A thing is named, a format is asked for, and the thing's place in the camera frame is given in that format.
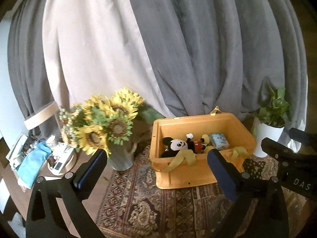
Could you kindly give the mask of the blue tissue pack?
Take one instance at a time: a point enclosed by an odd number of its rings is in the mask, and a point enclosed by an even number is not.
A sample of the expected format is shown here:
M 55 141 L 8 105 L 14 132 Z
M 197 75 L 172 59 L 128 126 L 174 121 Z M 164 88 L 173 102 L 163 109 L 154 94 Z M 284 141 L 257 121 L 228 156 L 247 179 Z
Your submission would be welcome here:
M 211 133 L 210 142 L 212 146 L 219 151 L 229 148 L 229 143 L 222 133 Z

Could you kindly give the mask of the orange plastic storage basket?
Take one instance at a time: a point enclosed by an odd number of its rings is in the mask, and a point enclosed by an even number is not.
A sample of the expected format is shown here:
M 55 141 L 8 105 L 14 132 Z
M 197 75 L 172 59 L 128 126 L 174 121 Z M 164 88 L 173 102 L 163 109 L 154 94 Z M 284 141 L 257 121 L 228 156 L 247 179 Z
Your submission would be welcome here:
M 207 164 L 213 149 L 210 134 L 222 134 L 228 148 L 220 154 L 242 171 L 243 161 L 257 146 L 252 134 L 231 113 L 215 108 L 208 115 L 158 119 L 153 125 L 150 163 L 160 189 L 179 189 L 216 181 Z

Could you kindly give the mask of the Mickey Mouse plush toy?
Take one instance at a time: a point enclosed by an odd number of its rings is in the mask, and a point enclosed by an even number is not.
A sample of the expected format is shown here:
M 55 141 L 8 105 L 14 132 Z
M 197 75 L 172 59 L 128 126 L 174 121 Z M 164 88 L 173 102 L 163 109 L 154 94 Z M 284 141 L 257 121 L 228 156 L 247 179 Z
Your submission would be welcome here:
M 166 147 L 165 151 L 162 153 L 162 158 L 175 157 L 181 150 L 189 149 L 195 154 L 206 153 L 209 149 L 214 147 L 211 145 L 208 135 L 204 134 L 198 140 L 193 140 L 193 134 L 188 133 L 186 135 L 186 140 L 173 139 L 172 137 L 163 138 L 163 144 Z

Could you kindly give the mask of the green leafy plant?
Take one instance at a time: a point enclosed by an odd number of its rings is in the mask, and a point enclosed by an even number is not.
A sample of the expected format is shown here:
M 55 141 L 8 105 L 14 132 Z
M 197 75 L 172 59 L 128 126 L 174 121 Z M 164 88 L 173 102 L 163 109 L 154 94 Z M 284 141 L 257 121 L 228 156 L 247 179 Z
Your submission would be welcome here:
M 285 99 L 286 88 L 275 88 L 270 80 L 264 83 L 264 88 L 269 92 L 269 100 L 251 115 L 270 127 L 284 128 L 291 119 L 291 106 Z

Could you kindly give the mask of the white device on tray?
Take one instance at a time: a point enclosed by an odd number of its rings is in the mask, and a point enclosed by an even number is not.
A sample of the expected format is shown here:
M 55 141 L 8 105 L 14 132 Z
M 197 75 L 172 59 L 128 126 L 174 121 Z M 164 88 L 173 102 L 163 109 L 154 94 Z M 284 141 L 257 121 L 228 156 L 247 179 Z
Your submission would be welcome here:
M 61 176 L 69 172 L 77 161 L 77 155 L 73 147 L 67 143 L 59 143 L 47 159 L 48 170 L 55 176 Z

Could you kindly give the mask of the light blue cloth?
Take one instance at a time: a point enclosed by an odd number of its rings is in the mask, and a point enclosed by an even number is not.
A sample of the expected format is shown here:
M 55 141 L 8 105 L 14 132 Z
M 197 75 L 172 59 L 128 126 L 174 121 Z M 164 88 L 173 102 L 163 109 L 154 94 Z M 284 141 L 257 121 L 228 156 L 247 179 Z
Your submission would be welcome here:
M 27 154 L 20 164 L 17 175 L 20 184 L 27 189 L 31 189 L 35 179 L 47 158 L 51 155 L 52 150 L 45 141 L 41 141 L 36 147 Z

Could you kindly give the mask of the grey ribbed vase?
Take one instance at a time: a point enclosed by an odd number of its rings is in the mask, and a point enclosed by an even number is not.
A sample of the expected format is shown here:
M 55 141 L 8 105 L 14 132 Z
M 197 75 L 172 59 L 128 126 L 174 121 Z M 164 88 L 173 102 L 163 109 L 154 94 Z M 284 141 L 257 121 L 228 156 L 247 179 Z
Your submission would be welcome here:
M 137 143 L 131 140 L 125 141 L 123 145 L 109 143 L 111 152 L 109 160 L 113 169 L 116 171 L 125 171 L 134 164 L 134 152 L 137 149 Z

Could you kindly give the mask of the patterned woven table rug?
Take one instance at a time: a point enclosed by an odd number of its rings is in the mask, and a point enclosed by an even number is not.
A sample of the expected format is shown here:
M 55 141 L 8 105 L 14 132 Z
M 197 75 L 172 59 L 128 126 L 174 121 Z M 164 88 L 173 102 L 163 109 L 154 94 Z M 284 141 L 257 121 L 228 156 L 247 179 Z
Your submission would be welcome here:
M 106 237 L 210 237 L 233 203 L 217 183 L 159 189 L 149 152 L 139 145 L 133 166 L 113 172 L 96 225 Z

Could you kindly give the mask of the sunflower bouquet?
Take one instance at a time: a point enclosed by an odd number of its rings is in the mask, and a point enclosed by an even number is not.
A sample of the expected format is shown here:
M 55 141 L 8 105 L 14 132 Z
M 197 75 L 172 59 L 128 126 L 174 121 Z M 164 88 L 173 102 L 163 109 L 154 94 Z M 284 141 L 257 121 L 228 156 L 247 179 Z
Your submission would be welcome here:
M 123 146 L 132 137 L 135 120 L 153 124 L 163 118 L 137 92 L 126 87 L 109 98 L 91 95 L 70 110 L 61 108 L 59 113 L 63 142 L 87 155 L 103 149 L 110 156 L 111 145 Z

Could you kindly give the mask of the wooden chair back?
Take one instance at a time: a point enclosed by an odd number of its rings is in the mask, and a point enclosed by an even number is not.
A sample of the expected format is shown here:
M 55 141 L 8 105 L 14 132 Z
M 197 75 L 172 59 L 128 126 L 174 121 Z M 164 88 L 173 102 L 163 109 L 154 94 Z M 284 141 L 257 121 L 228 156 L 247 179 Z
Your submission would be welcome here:
M 44 123 L 50 117 L 54 116 L 59 130 L 61 130 L 61 124 L 60 124 L 58 113 L 59 113 L 59 106 L 56 101 L 53 101 L 49 103 L 46 107 L 44 107 L 41 111 L 39 111 L 38 113 L 35 113 L 33 116 L 26 119 L 24 121 L 24 125 L 27 130 L 32 130 L 36 128 L 37 126 L 39 126 L 40 124 Z

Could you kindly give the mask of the grey curtain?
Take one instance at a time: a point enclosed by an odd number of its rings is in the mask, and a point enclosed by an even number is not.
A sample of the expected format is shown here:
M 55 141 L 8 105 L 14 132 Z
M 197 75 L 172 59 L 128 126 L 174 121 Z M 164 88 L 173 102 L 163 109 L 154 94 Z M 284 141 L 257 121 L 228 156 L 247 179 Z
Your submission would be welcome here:
M 130 0 L 164 102 L 173 116 L 215 107 L 243 120 L 286 88 L 290 122 L 306 127 L 308 76 L 290 0 Z M 8 36 L 8 72 L 25 118 L 55 101 L 42 42 L 46 0 L 22 0 Z

